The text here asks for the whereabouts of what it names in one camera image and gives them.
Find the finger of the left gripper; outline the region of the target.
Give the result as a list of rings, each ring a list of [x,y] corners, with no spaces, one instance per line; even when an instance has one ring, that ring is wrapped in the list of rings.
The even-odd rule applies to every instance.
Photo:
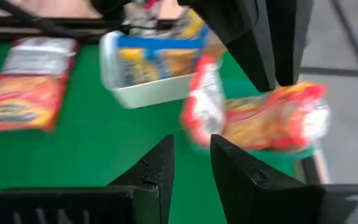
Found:
[[[275,62],[281,86],[298,82],[313,0],[266,0]]]
[[[265,0],[178,0],[219,37],[260,92],[275,88],[275,65]]]

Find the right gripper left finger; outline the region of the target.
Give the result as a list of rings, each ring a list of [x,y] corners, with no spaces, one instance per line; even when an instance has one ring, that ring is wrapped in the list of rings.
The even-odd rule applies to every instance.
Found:
[[[0,190],[0,223],[168,223],[175,173],[165,136],[105,187]]]

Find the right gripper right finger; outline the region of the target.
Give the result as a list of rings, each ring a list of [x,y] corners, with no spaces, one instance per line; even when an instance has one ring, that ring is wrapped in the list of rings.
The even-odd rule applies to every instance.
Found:
[[[304,184],[218,134],[210,156],[228,223],[358,223],[358,184]]]

